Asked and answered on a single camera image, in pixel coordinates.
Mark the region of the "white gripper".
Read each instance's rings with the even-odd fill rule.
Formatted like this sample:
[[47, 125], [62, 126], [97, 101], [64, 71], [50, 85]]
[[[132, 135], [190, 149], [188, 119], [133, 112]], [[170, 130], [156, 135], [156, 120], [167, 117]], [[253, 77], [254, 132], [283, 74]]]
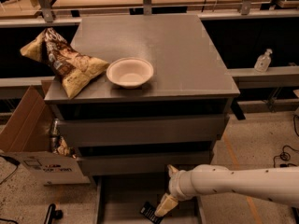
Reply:
[[162, 197], [154, 213], [156, 217], [164, 217], [178, 205], [178, 201], [187, 201], [197, 195], [192, 182], [193, 171], [179, 171], [171, 164], [167, 168], [170, 194], [165, 193]]

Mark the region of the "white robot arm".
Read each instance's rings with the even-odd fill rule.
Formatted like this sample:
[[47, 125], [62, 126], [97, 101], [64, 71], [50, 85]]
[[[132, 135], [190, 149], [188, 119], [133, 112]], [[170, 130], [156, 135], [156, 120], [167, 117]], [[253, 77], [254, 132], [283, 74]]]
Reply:
[[154, 215], [163, 217], [179, 202], [201, 195], [236, 193], [257, 199], [299, 207], [299, 168], [229, 170], [201, 164], [185, 171], [168, 165], [168, 189]]

